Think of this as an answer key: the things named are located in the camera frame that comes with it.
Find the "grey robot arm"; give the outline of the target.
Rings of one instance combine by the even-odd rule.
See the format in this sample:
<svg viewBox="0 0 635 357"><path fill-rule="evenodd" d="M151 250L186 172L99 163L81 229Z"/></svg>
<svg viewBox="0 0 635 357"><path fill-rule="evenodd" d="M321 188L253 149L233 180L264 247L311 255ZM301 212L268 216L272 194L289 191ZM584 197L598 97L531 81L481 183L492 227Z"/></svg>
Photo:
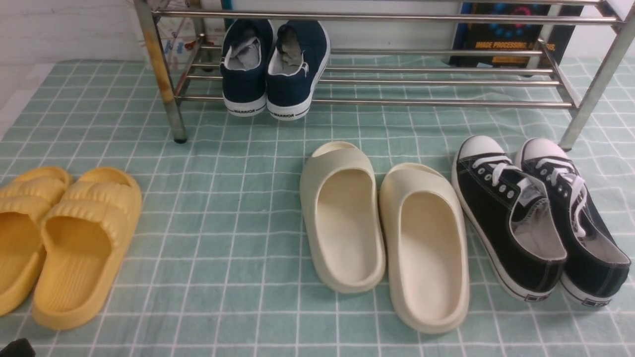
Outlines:
<svg viewBox="0 0 635 357"><path fill-rule="evenodd" d="M36 352L29 341L20 338L12 341L0 351L0 357L35 357Z"/></svg>

